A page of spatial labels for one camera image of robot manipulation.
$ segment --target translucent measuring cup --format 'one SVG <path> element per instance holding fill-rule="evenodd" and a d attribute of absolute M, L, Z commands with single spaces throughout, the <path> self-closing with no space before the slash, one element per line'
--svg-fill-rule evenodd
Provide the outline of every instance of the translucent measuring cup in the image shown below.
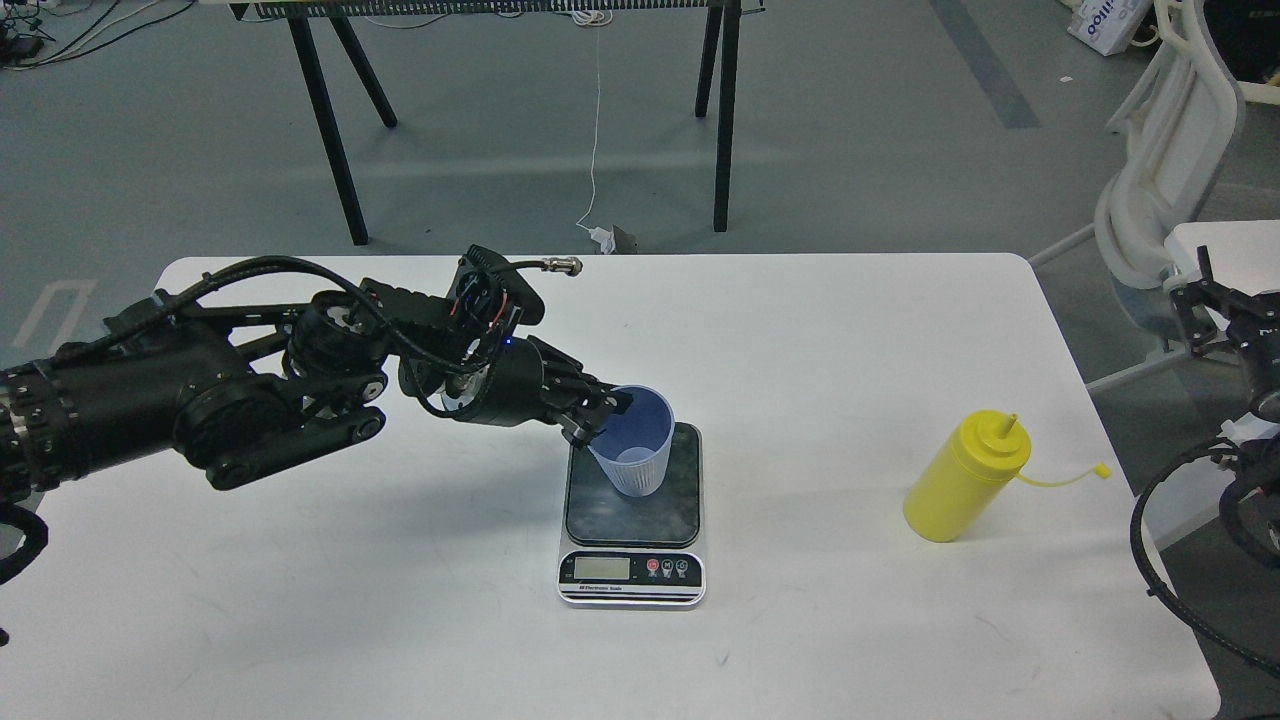
<path fill-rule="evenodd" d="M 667 477 L 676 416 L 667 398 L 643 386 L 618 386 L 632 397 L 626 413 L 609 415 L 588 450 L 622 495 L 652 495 Z"/>

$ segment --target gray floor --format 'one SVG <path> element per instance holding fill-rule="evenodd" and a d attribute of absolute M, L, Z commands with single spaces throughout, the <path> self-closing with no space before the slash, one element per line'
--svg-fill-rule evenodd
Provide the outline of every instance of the gray floor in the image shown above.
<path fill-rule="evenodd" d="M 96 13 L 46 27 L 74 37 Z M 1091 218 L 1123 158 L 1101 127 L 1148 58 L 1097 56 L 1066 22 L 1053 0 L 771 3 L 742 27 L 727 233 L 710 231 L 714 124 L 691 117 L 700 12 L 620 13 L 603 31 L 553 15 L 451 17 L 416 31 L 357 20 L 399 114 L 394 131 L 316 24 L 375 237 L 353 249 L 285 27 L 198 6 L 91 58 L 0 73 L 0 366 L 49 354 L 76 296 L 54 295 L 22 332 L 49 283 L 96 281 L 72 333 L 91 338 L 99 318 L 189 255 L 453 255 L 472 242 L 590 254 L 575 220 L 591 192 L 596 44 L 599 195 L 586 224 L 621 225 L 643 252 L 1030 255 Z M 966 63 L 983 46 L 1038 127 L 1007 127 L 1009 96 L 979 82 L 991 68 Z M 1249 108 L 1203 219 L 1280 218 L 1277 110 Z M 1085 379 L 1152 343 L 1106 277 L 1092 247 L 1042 273 Z M 1170 373 L 1101 397 L 1098 410 L 1139 482 L 1238 415 L 1240 392 L 1229 374 Z M 1280 648 L 1280 578 L 1215 525 L 1165 561 L 1215 623 Z M 1280 683 L 1206 653 L 1221 717 L 1280 708 Z"/>

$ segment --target digital kitchen scale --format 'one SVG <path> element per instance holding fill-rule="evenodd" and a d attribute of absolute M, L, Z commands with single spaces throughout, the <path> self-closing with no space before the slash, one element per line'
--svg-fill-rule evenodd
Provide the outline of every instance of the digital kitchen scale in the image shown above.
<path fill-rule="evenodd" d="M 703 451 L 698 428 L 676 423 L 667 475 L 627 497 L 590 451 L 573 448 L 564 489 L 558 588 L 580 606 L 687 609 L 707 592 Z"/>

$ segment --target black table leg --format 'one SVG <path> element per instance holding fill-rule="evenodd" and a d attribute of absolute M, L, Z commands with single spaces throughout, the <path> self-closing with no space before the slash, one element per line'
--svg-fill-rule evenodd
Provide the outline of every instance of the black table leg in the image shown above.
<path fill-rule="evenodd" d="M 369 231 L 365 229 L 365 217 L 360 211 L 360 199 L 356 197 L 356 183 L 351 179 L 347 152 L 342 147 L 342 136 L 338 135 L 338 122 L 333 117 L 329 90 L 324 85 L 324 73 L 320 72 L 320 58 L 316 55 L 311 27 L 306 18 L 289 18 L 288 22 L 293 46 L 298 51 L 298 63 L 302 65 L 302 77 L 307 82 L 307 94 L 311 95 L 311 109 L 315 110 L 316 124 L 320 126 L 320 138 L 324 141 L 325 154 L 329 155 L 333 182 L 338 186 L 342 211 L 347 215 L 351 241 L 356 245 L 369 245 Z"/>
<path fill-rule="evenodd" d="M 742 20 L 742 3 L 733 0 L 724 8 L 724 40 L 721 44 L 721 108 L 719 132 L 716 140 L 716 232 L 728 229 L 728 172 L 733 158 L 733 100 L 737 92 L 737 33 Z"/>
<path fill-rule="evenodd" d="M 721 18 L 724 8 L 707 9 L 707 35 L 703 36 L 703 64 L 698 69 L 698 100 L 694 102 L 694 117 L 707 117 L 707 101 L 712 95 L 712 72 L 716 70 L 716 46 L 719 45 Z"/>
<path fill-rule="evenodd" d="M 374 74 L 374 68 L 369 64 L 369 58 L 365 56 L 365 49 L 361 47 L 360 40 L 356 37 L 356 31 L 351 27 L 351 20 L 347 18 L 329 18 L 329 22 L 333 23 L 333 29 L 338 33 L 338 40 L 342 41 L 343 50 L 351 58 L 351 64 L 356 67 L 360 82 L 365 83 L 365 91 L 369 92 L 369 99 L 374 101 L 374 108 L 378 109 L 378 115 L 383 119 L 383 124 L 389 128 L 396 127 L 398 122 L 396 111 L 392 110 L 392 104 L 387 101 L 387 94 L 383 92 L 383 86 L 378 82 L 378 76 Z"/>

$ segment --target white chair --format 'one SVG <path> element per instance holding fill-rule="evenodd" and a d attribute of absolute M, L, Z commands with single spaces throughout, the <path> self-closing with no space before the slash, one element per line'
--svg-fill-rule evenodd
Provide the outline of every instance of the white chair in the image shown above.
<path fill-rule="evenodd" d="M 1208 35 L 1203 1 L 1156 0 L 1161 47 L 1106 124 L 1125 136 L 1125 164 L 1102 190 L 1093 223 L 1029 259 L 1039 269 L 1094 238 L 1121 307 L 1161 338 L 1162 355 L 1089 383 L 1091 392 L 1185 357 L 1167 345 L 1180 333 L 1166 295 L 1178 278 L 1165 238 L 1199 214 L 1244 124 L 1244 100 Z"/>

